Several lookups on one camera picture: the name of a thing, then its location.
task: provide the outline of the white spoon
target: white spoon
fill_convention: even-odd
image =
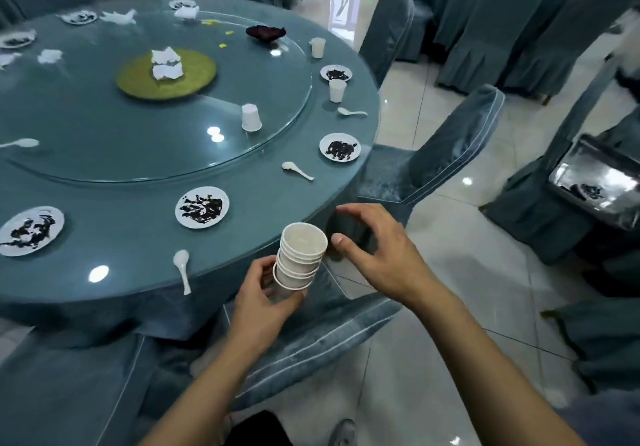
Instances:
[[[182,284],[184,284],[184,296],[191,294],[191,287],[189,286],[189,280],[187,279],[187,261],[189,260],[189,253],[182,249],[175,253],[173,256],[173,264],[180,271],[180,276],[182,276]]]
[[[0,145],[0,148],[6,148],[13,145],[19,146],[22,148],[32,148],[32,147],[38,146],[39,144],[40,142],[38,140],[34,140],[33,138],[22,138],[21,140],[16,140],[11,143],[4,143],[4,145]]]
[[[293,172],[298,172],[300,175],[302,175],[303,177],[305,177],[307,180],[309,180],[310,182],[314,181],[315,177],[310,177],[309,175],[307,175],[305,172],[303,172],[302,170],[300,170],[300,168],[298,168],[298,166],[293,163],[292,161],[285,161],[282,164],[282,169],[283,170],[292,170]]]
[[[338,112],[339,112],[341,115],[344,115],[344,116],[353,116],[353,115],[365,115],[365,116],[369,116],[369,115],[368,115],[367,113],[365,113],[364,111],[349,111],[349,110],[346,110],[346,109],[344,109],[344,108],[338,108]]]

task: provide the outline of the forearm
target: forearm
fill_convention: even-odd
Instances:
[[[158,421],[139,446],[211,446],[229,403],[256,360],[240,342],[229,342]]]
[[[410,301],[484,446],[584,446],[449,289],[431,282]]]

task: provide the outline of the crumpled napkin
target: crumpled napkin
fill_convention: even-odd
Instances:
[[[107,12],[102,12],[104,16],[100,17],[100,20],[104,20],[105,22],[113,22],[118,25],[126,25],[128,23],[135,23],[133,20],[133,16],[137,13],[134,9],[129,10],[126,14],[119,14],[114,12],[112,14]]]
[[[182,62],[178,62],[176,65],[155,65],[153,72],[154,77],[158,81],[160,79],[177,79],[184,74],[182,71]]]
[[[194,19],[198,16],[200,7],[196,6],[181,6],[173,14],[181,19]]]
[[[11,64],[18,57],[22,57],[20,52],[14,52],[13,54],[0,54],[0,70],[4,70],[5,66]]]
[[[165,50],[152,50],[151,62],[154,64],[166,64],[169,62],[180,62],[180,55],[176,54],[171,47]]]
[[[44,49],[38,55],[38,62],[41,64],[55,64],[62,59],[62,51],[55,49]]]

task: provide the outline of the hand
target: hand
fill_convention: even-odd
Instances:
[[[251,263],[244,282],[236,296],[236,309],[231,319],[227,343],[236,345],[257,360],[273,344],[284,322],[305,299],[305,292],[296,291],[274,305],[264,290],[273,281],[271,269],[276,256],[263,257]]]
[[[331,237],[333,246],[358,268],[358,271],[378,291],[407,307],[433,283],[439,283],[425,264],[402,224],[380,204],[346,204],[339,213],[351,215],[367,225],[378,240],[378,249],[371,255],[360,249],[341,233]]]

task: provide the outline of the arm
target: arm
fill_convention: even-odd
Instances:
[[[484,446],[584,446],[424,263],[404,228],[377,204],[338,207],[371,227],[375,255],[348,237],[333,245],[369,283],[420,319],[438,347]]]
[[[267,351],[305,295],[277,305],[262,287],[273,280],[276,256],[254,260],[236,297],[227,343],[218,358],[180,396],[139,446],[211,446],[251,366]]]

